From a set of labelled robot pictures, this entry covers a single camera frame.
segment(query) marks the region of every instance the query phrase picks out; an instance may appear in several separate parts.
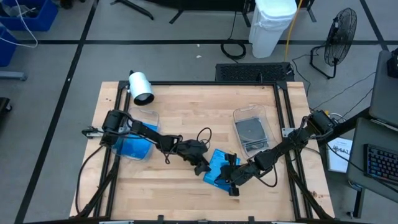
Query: yellow cable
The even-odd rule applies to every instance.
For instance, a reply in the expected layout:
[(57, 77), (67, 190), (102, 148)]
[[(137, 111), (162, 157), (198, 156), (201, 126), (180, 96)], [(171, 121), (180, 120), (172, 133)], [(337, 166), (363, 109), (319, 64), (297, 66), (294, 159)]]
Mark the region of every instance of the yellow cable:
[(299, 10), (300, 10), (300, 8), (301, 8), (301, 4), (302, 4), (302, 3), (303, 3), (303, 0), (300, 0), (299, 4), (298, 4), (298, 6), (297, 6), (297, 11), (296, 11), (296, 13), (294, 14), (292, 24), (290, 25), (289, 34), (288, 34), (288, 36), (287, 36), (286, 48), (285, 48), (285, 59), (284, 59), (285, 62), (286, 62), (286, 60), (287, 60), (287, 52), (289, 52), (290, 35), (292, 35), (293, 26), (294, 26), (294, 23), (295, 23), (295, 21), (296, 21), (297, 14), (299, 13)]

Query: wooden table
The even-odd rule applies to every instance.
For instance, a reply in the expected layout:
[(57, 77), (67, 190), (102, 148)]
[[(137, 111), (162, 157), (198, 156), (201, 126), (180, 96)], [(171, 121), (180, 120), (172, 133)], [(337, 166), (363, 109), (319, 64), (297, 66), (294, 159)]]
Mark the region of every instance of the wooden table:
[[(102, 83), (92, 123), (94, 127), (100, 127), (108, 110), (113, 109), (117, 86), (117, 82)], [(288, 88), (295, 125), (298, 127), (302, 117), (309, 114), (305, 91), (303, 84), (298, 82), (288, 83)], [(208, 126), (213, 130), (211, 147), (205, 154), (208, 161), (215, 148), (235, 152), (243, 158), (233, 128), (233, 111), (237, 108), (264, 105), (276, 141), (282, 140), (271, 86), (159, 85), (153, 86), (153, 91), (155, 101), (145, 108), (160, 115), (162, 134), (182, 134), (184, 139), (195, 139), (202, 128)], [(85, 158), (98, 148), (99, 141), (98, 138), (88, 140)], [(310, 141), (308, 147), (318, 150), (315, 141)], [(102, 150), (95, 155), (82, 173), (80, 209), (97, 189), (104, 152)], [(248, 216), (254, 216), (256, 221), (294, 220), (284, 157), (279, 158), (276, 164), (276, 187), (266, 187), (253, 178), (240, 186), (239, 197), (230, 197), (224, 190), (205, 183), (204, 174), (196, 176), (194, 167), (180, 157), (170, 156), (169, 165), (165, 164), (164, 159), (158, 150), (154, 150), (147, 162), (121, 159), (112, 219), (156, 220), (158, 215), (164, 215), (165, 220), (247, 221)], [(309, 191), (313, 192), (325, 211), (334, 217), (320, 156), (303, 150), (302, 159)], [(273, 183), (273, 172), (263, 177), (263, 180)], [(302, 195), (298, 188), (297, 195), (301, 214), (305, 217)], [(102, 215), (107, 197), (106, 192), (101, 207)], [(71, 215), (75, 213), (75, 207), (72, 206)]]

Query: clear plastic container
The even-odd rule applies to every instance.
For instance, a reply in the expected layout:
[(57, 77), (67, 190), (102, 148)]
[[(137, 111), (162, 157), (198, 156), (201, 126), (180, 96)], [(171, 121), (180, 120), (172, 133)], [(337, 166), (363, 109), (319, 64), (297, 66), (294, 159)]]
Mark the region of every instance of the clear plastic container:
[[(145, 110), (142, 108), (131, 108), (129, 114), (133, 119), (141, 121), (144, 125), (154, 131), (159, 131), (159, 114), (155, 111)], [(128, 129), (127, 124), (124, 125), (124, 130)], [(151, 142), (145, 139), (139, 139), (133, 134), (128, 135), (130, 138), (119, 138), (116, 144), (112, 147), (115, 154), (134, 160), (148, 160), (152, 154), (153, 147)]]
[(247, 159), (276, 146), (265, 107), (254, 105), (240, 108), (234, 111), (233, 116), (236, 135)]

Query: gray floor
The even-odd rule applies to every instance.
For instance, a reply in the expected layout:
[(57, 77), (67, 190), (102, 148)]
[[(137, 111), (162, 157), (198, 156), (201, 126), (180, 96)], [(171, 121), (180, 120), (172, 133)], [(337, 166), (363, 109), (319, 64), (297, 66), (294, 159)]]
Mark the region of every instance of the gray floor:
[[(72, 10), (61, 9), (49, 32), (35, 35), (40, 40), (78, 40), (93, 0), (78, 1)], [(100, 1), (88, 40), (202, 40), (226, 39), (231, 32), (231, 12), (184, 12), (170, 25), (176, 10), (135, 1), (155, 17), (150, 21), (129, 8)], [(398, 40), (395, 27), (394, 0), (367, 1), (385, 40)], [(359, 0), (322, 1), (313, 5), (316, 23), (300, 12), (292, 40), (325, 40), (331, 20), (341, 9), (353, 8), (358, 15), (355, 40), (377, 40)], [(14, 32), (19, 39), (30, 39), (25, 32)], [(238, 15), (233, 38), (247, 39), (249, 28)], [(10, 97), (14, 110), (0, 130), (0, 217), (12, 223), (21, 204), (27, 184), (70, 68), (77, 45), (39, 45), (36, 49), (18, 47), (10, 66), (1, 70), (18, 70), (28, 74), (25, 82), (0, 80), (0, 96)], [(291, 45), (289, 60), (309, 53), (312, 45)], [(278, 45), (269, 58), (248, 55), (240, 62), (281, 62), (284, 45)], [(308, 65), (308, 57), (296, 61), (299, 72), (311, 81), (310, 106), (319, 105), (376, 69), (380, 45), (354, 45), (338, 67), (334, 80), (326, 80)], [(317, 57), (315, 63), (332, 72)], [(86, 139), (80, 131), (91, 123), (100, 84), (125, 80), (131, 69), (144, 72), (150, 80), (214, 80), (217, 63), (233, 63), (220, 51), (219, 45), (85, 45), (71, 82), (67, 99), (52, 139), (42, 174), (34, 192), (25, 222), (66, 218), (75, 192), (76, 176), (81, 165)], [(296, 75), (297, 81), (302, 78)], [(343, 95), (320, 108), (344, 114), (372, 87), (371, 76)], [(347, 118), (369, 105), (370, 97), (359, 104)], [(352, 133), (345, 135), (352, 138)], [(336, 217), (349, 220), (355, 191), (348, 187), (344, 175), (326, 171)], [(398, 204), (369, 192), (366, 195), (362, 222), (393, 223), (398, 219)]]

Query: black fan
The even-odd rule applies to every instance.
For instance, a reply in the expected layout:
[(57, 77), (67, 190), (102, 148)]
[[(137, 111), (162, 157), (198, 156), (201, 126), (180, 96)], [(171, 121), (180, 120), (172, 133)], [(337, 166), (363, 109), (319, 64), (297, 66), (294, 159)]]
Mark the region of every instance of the black fan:
[[(327, 79), (334, 78), (336, 76), (337, 65), (340, 64), (347, 56), (348, 50), (353, 43), (354, 35), (356, 30), (356, 13), (350, 8), (346, 8), (340, 11), (337, 16), (333, 19), (333, 23), (330, 27), (328, 38), (324, 44), (318, 47), (314, 47), (311, 50), (310, 65), (318, 70), (322, 75), (326, 76)], [(333, 76), (327, 75), (325, 72), (314, 66), (312, 63), (313, 52), (324, 47), (325, 63), (334, 67)]]

